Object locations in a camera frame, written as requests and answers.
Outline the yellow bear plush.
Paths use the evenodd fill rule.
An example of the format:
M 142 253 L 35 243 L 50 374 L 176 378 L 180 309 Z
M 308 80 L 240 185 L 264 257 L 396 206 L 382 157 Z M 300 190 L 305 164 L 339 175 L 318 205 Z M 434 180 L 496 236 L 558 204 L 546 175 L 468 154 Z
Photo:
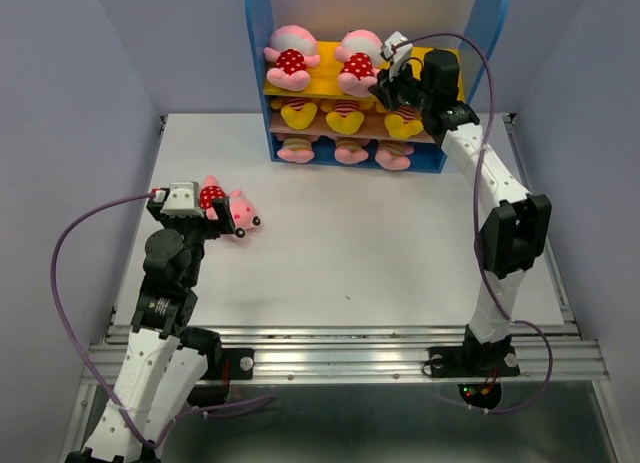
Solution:
M 357 133 L 364 122 L 364 112 L 373 107 L 372 101 L 327 99 L 320 104 L 329 128 L 341 135 Z
M 299 96 L 276 97 L 271 100 L 270 107 L 280 111 L 289 128 L 304 130 L 313 122 L 318 111 L 318 102 Z
M 424 130 L 421 117 L 411 107 L 401 106 L 397 110 L 388 110 L 377 103 L 376 111 L 384 116 L 384 126 L 392 139 L 408 140 Z

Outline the pink pig plush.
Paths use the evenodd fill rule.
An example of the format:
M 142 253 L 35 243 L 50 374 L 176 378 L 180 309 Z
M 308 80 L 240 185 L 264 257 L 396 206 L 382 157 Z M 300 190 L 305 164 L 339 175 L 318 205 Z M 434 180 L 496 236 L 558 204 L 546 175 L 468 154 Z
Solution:
M 369 30 L 348 32 L 334 50 L 334 57 L 342 63 L 337 76 L 342 93 L 367 98 L 369 88 L 377 83 L 377 74 L 384 63 L 381 57 L 382 42 Z
M 264 57 L 271 63 L 266 80 L 291 92 L 304 91 L 311 81 L 309 70 L 321 62 L 316 38 L 298 25 L 276 29 L 264 48 Z

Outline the pink pig plush dotted dress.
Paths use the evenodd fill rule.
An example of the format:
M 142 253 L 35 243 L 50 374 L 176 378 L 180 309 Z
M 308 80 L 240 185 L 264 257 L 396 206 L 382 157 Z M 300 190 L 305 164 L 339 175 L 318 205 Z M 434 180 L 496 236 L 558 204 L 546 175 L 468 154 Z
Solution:
M 209 220 L 217 220 L 213 202 L 215 200 L 229 199 L 229 208 L 234 220 L 236 239 L 242 239 L 247 231 L 261 225 L 261 219 L 257 214 L 254 205 L 247 199 L 246 195 L 236 189 L 230 193 L 226 192 L 218 183 L 218 180 L 208 175 L 204 180 L 204 186 L 199 193 L 199 206 Z

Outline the pink plush striped body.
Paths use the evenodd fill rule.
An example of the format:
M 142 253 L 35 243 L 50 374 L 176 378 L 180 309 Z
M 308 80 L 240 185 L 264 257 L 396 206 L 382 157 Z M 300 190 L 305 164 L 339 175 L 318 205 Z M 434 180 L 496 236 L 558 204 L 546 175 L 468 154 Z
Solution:
M 334 158 L 344 165 L 355 165 L 366 161 L 369 153 L 366 146 L 369 139 L 342 137 L 335 140 Z

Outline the pink frog plush striped shirt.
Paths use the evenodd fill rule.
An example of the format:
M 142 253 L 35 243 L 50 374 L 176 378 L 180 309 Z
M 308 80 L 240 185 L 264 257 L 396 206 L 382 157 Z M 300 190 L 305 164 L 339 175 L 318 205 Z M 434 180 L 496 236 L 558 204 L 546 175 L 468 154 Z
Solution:
M 319 139 L 317 135 L 280 133 L 276 138 L 281 143 L 276 155 L 285 162 L 306 164 L 315 157 L 313 143 Z

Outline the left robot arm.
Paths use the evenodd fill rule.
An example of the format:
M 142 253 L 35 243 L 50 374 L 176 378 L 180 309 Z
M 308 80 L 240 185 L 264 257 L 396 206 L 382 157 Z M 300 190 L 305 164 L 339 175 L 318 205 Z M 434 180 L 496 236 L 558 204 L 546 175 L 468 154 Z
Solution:
M 206 241 L 235 230 L 230 201 L 160 188 L 146 208 L 162 227 L 145 242 L 124 361 L 96 428 L 69 462 L 158 461 L 195 383 L 222 367 L 219 335 L 189 320 Z

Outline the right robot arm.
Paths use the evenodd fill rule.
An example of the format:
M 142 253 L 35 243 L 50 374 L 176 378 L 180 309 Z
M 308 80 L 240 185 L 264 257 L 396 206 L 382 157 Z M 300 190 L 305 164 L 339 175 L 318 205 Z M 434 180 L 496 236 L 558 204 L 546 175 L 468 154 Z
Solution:
M 433 378 L 513 377 L 519 367 L 511 345 L 512 312 L 526 272 L 544 251 L 552 205 L 514 177 L 488 143 L 489 126 L 459 100 L 457 57 L 432 50 L 415 76 L 411 50 L 382 49 L 389 66 L 370 92 L 388 110 L 417 111 L 426 133 L 467 179 L 481 277 L 462 343 L 429 348 L 423 370 Z

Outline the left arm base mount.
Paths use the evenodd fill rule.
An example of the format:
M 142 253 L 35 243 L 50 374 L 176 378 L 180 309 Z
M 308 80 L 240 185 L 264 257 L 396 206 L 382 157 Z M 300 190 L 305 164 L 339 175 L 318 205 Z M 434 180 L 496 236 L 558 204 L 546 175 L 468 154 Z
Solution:
M 231 384 L 253 379 L 252 348 L 222 348 L 221 356 L 208 368 L 187 398 L 192 407 L 214 406 L 230 398 Z

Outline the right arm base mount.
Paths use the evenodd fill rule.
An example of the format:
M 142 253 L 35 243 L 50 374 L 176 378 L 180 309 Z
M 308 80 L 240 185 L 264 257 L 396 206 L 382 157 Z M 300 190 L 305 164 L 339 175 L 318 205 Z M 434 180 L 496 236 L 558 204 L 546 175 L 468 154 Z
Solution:
M 462 347 L 432 347 L 421 370 L 430 378 L 459 380 L 458 392 L 463 402 L 483 410 L 493 410 L 500 403 L 501 378 L 520 375 L 518 359 L 511 347 L 480 355 L 472 355 Z

